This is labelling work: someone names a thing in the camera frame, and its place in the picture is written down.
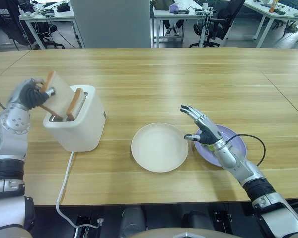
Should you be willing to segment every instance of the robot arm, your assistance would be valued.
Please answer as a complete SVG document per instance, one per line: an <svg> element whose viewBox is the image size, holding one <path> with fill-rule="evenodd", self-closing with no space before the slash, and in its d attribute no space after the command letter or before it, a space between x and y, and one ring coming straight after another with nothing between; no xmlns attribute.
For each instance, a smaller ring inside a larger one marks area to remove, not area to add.
<svg viewBox="0 0 298 238"><path fill-rule="evenodd" d="M43 81L33 78L22 82L0 113L0 228L11 225L26 228L34 216L33 200L24 196L23 181L29 110L54 94L53 88L39 92L39 83Z"/></svg>
<svg viewBox="0 0 298 238"><path fill-rule="evenodd" d="M200 135L185 135L187 140L213 144L221 166L232 173L245 189L258 216L258 223L268 238L288 238L298 233L298 215L287 201L276 193L259 168L227 143L215 124L202 112L181 105L202 131Z"/></svg>

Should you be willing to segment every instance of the white desk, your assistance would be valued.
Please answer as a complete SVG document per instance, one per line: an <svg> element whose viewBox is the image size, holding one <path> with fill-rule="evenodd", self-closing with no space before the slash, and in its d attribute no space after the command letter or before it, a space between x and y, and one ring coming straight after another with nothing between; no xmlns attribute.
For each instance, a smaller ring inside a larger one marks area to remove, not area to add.
<svg viewBox="0 0 298 238"><path fill-rule="evenodd" d="M191 7L189 9L189 14L173 14L170 13L169 11L162 11L162 10L156 10L153 7L153 14L154 17L152 18L152 36L153 36L153 40L155 39L155 35L154 35L154 20L188 20L188 19L195 19L195 20L202 20L205 19L205 15L196 15L194 12L194 8L198 8L198 9L202 9L201 6L199 6L196 2L194 2L193 0L175 0L176 3L179 3L179 10L186 10L189 7ZM182 26L182 39L184 36L184 25L185 23L183 23ZM156 24L156 31L157 31L157 48L159 48L160 46L160 22ZM204 33L205 33L205 28L203 27L202 30L202 34L200 37L200 41L199 41L199 47L202 46L203 42L204 42Z"/></svg>
<svg viewBox="0 0 298 238"><path fill-rule="evenodd" d="M44 9L51 9L54 6L58 6L61 2L57 2L53 5L50 5L48 7L45 7ZM32 22L46 22L46 21L70 21L73 24L73 29L74 29L74 33L75 35L78 36L78 39L80 41L80 44L83 48L85 48L84 42L81 38L80 32L79 32L79 28L77 26L76 20L75 20L75 15L74 12L72 10L72 8L70 7L69 11L65 11L65 12L57 12L56 7L53 9L55 16L52 18L46 18L44 16L40 15L35 15L34 17L23 17L23 16L19 16L19 20L24 20L26 25L28 26L29 30L31 31L33 37L35 38L36 42L38 43L38 45L40 46L41 49L45 49L43 43L41 42L39 36L37 35L37 32L34 30L33 26L32 26Z"/></svg>
<svg viewBox="0 0 298 238"><path fill-rule="evenodd" d="M260 14L263 15L262 17L262 20L258 26L258 29L257 29L257 32L254 36L254 40L257 39L258 35L259 35L259 32L263 26L263 23L264 23L264 20L266 17L269 18L269 22L267 23L267 26L261 36L261 38L259 39L258 43L257 43L257 46L256 47L261 47L265 38L266 38L266 35L268 33L268 31L270 30L270 27L272 26L274 20L291 20L291 21L298 21L298 17L294 17L294 13L298 13L298 10L292 8L292 7L289 7L289 6L286 6L286 5L283 5L281 3L277 3L277 5L281 5L283 6L282 8L279 8L281 11L286 11L285 15L278 15L277 13L269 13L269 8L268 7L265 7L265 6L261 6L261 3L262 2L253 2L253 0L246 0L244 5Z"/></svg>

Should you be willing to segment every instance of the desk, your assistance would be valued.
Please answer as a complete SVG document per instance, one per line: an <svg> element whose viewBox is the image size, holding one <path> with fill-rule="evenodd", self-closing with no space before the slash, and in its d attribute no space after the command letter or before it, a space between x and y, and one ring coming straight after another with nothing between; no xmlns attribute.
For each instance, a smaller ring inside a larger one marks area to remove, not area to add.
<svg viewBox="0 0 298 238"><path fill-rule="evenodd" d="M0 52L0 75L26 53L28 53L28 51Z"/></svg>
<svg viewBox="0 0 298 238"><path fill-rule="evenodd" d="M161 11L161 10L156 10L154 7L153 7L153 14L154 14L154 17L152 18L152 37L153 37L153 40L155 39L155 35L154 35L154 20L157 19L157 20L188 20L188 19L193 19L193 20L202 20L202 19L205 19L205 15L196 15L195 12L194 12L194 8L198 8L198 9L202 9L201 6L199 6L196 2L194 2L193 0L175 0L176 3L179 3L179 10L186 10L188 9L189 7L192 7L189 9L189 14L173 14L173 13L170 13L169 11ZM156 27L156 31L157 31L157 48L160 47L160 22L158 23L157 22L157 27ZM184 25L185 25L185 22L183 23L183 26L182 26L182 40L183 40L183 37L184 37ZM199 41L199 47L202 46L203 42L204 42L204 32L205 32L205 28L203 27L203 31L202 31L202 34L200 36L200 41Z"/></svg>
<svg viewBox="0 0 298 238"><path fill-rule="evenodd" d="M53 5L50 5L44 9L52 9L54 6L58 6L60 4L60 2L57 2ZM33 37L35 38L36 42L38 43L38 45L40 46L40 48L42 50L45 49L43 43L41 42L40 38L38 37L35 29L33 28L32 24L33 22L46 22L46 21L70 21L73 24L73 29L74 29L74 33L75 35L78 36L78 39L80 41L80 44L83 48L85 48L84 42L81 38L80 32L79 32L79 28L77 26L76 23L76 19L74 16L74 12L72 10L72 8L70 7L69 11L65 11L65 12L57 12L56 8L53 9L55 16L52 18L49 18L49 20L47 20L46 17L42 16L42 15L35 15L34 17L23 17L23 16L19 16L19 20L24 20L26 25L28 26L29 30L31 31Z"/></svg>
<svg viewBox="0 0 298 238"><path fill-rule="evenodd" d="M63 205L142 204L249 200L227 171L204 161L189 142L186 161L152 173L131 157L134 134L153 122L184 133L197 130L180 104L204 111L215 123L259 136L267 156L260 168L285 198L298 198L298 112L266 75L298 75L298 50L256 48L65 49L30 51L0 76L8 100L28 77L54 69L69 84L94 85L108 119L98 147L74 156ZM70 156L31 111L25 164L26 195L54 205ZM244 139L257 163L260 143Z"/></svg>
<svg viewBox="0 0 298 238"><path fill-rule="evenodd" d="M265 38L266 38L266 35L268 33L268 31L270 30L270 27L272 26L274 20L290 20L290 21L298 21L298 17L294 17L293 14L294 13L298 13L298 10L292 8L292 7L289 7L289 6L286 6L286 5L283 5L281 3L278 3L277 5L281 5L283 6L283 8L281 8L282 11L286 11L285 15L278 15L277 13L269 13L268 10L269 8L268 7L265 7L265 6L261 6L261 3L262 2L253 2L253 0L246 0L244 5L258 13L260 13L261 15L263 15L262 17L262 20L260 21L259 23L259 26L258 26L258 29L257 29L257 32L254 36L254 40L257 39L258 35L259 35L259 32L263 26L263 23L264 23L264 20L265 18L269 18L269 22L267 23L266 25L266 28L262 34L262 36L260 37L258 43L257 43L257 46L256 47L261 47Z"/></svg>

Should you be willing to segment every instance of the purple plate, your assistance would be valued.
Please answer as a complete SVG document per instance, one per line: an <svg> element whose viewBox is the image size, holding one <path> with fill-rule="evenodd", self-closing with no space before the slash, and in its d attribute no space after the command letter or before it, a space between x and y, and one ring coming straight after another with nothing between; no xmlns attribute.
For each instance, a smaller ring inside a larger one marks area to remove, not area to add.
<svg viewBox="0 0 298 238"><path fill-rule="evenodd" d="M220 130L220 132L225 140L228 140L237 134L235 131L232 131L231 129L229 129L225 126L217 125L217 127ZM201 133L201 131L198 130L195 134L199 135L200 133ZM232 144L232 146L239 149L242 152L242 154L246 157L247 148L246 148L246 145L245 145L244 141L242 140L242 138L240 138L239 136L235 137L233 140L230 141L230 143ZM199 152L199 154L206 161L210 162L213 165L221 167L220 163L218 162L218 159L216 158L214 153L208 149L207 146L202 146L198 141L194 141L194 145L195 145L195 148L197 149L197 151Z"/></svg>

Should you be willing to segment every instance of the white cable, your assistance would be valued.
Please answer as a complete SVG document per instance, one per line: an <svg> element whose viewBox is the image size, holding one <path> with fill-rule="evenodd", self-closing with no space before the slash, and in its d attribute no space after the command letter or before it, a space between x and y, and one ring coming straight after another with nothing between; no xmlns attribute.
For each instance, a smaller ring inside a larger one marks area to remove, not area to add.
<svg viewBox="0 0 298 238"><path fill-rule="evenodd" d="M72 159L73 159L73 155L74 155L74 151L71 152L71 156L69 158L69 162L68 162L68 166L66 168L66 172L65 172L65 176L64 176L64 181L63 181L63 184L62 184L62 188L60 190L60 193L59 193L59 196L58 196L58 199L56 200L56 211L58 212L58 214L63 217L65 220L67 220L67 222L74 228L80 228L80 227L92 227L92 228L99 228L103 225L103 222L104 222L104 218L98 218L97 219L97 222L98 222L98 225L97 226L94 226L94 225L91 225L91 224L82 224L82 225L75 225L66 215L64 215L61 211L60 211L60 200L62 198L62 195L63 195L63 191L64 191L64 188L66 186L66 183L68 181L68 177L69 177L69 171L70 171L70 167L71 167L71 163L72 163Z"/></svg>

